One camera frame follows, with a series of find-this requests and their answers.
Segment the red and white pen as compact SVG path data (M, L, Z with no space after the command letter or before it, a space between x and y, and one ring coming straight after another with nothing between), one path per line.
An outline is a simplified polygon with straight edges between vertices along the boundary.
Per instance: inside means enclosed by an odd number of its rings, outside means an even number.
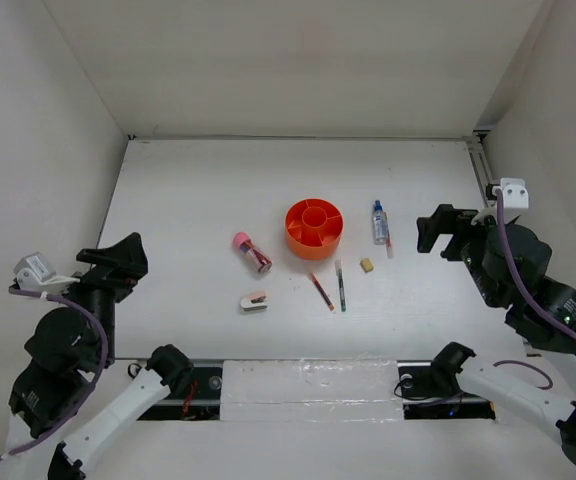
M382 225L383 225L383 230L384 230L384 234L385 234L385 245L386 245L387 257L389 259L393 259L394 258L394 251L393 251L392 238L391 238L390 229L389 229L388 217L387 217L386 213L383 214Z

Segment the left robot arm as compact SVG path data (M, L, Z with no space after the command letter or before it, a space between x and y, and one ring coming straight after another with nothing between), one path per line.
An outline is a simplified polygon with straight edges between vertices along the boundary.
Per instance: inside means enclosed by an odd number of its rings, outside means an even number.
M70 434L77 415L115 361L115 307L148 273L140 234L83 249L83 274L62 276L34 253L14 268L10 294L54 304L24 349L27 367L13 383L0 479L85 479L112 443L150 407L184 394L193 363L175 346L156 348L130 385Z

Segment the small tan eraser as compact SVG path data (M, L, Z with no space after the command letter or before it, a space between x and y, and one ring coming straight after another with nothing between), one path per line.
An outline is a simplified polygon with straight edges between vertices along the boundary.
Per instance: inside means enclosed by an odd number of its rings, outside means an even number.
M369 258L363 258L360 261L360 265L365 273L369 273L374 270L374 265Z

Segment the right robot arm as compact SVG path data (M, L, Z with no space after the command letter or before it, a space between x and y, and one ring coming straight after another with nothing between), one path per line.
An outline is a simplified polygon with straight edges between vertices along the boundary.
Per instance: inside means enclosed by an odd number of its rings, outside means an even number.
M449 396L470 394L513 412L551 438L576 466L576 290L550 278L548 244L525 226L441 204L416 221L417 250L428 253L441 235L441 256L462 262L484 303L505 312L505 323L566 381L567 399L482 362L470 348L451 342L425 369L433 387Z

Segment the green and white pen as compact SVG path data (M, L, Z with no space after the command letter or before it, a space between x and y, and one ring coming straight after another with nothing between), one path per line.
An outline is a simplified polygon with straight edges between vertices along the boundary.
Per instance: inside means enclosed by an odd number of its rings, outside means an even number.
M345 284L343 277L342 261L340 259L335 260L335 271L337 276L339 299L340 299L340 309L341 312L347 311L347 302L345 294Z

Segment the orange red pen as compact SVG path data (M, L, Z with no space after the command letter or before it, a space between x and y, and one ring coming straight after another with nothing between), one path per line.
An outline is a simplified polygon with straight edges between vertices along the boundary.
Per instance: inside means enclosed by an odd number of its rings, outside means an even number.
M323 301L325 302L327 308L330 311L334 311L334 304L332 303L329 295L325 292L325 290L323 289L322 285L320 284L319 280L316 278L316 276L313 273L309 273L308 277L310 279L310 281L313 283L313 285L315 286L316 290L318 291L319 295L322 297Z

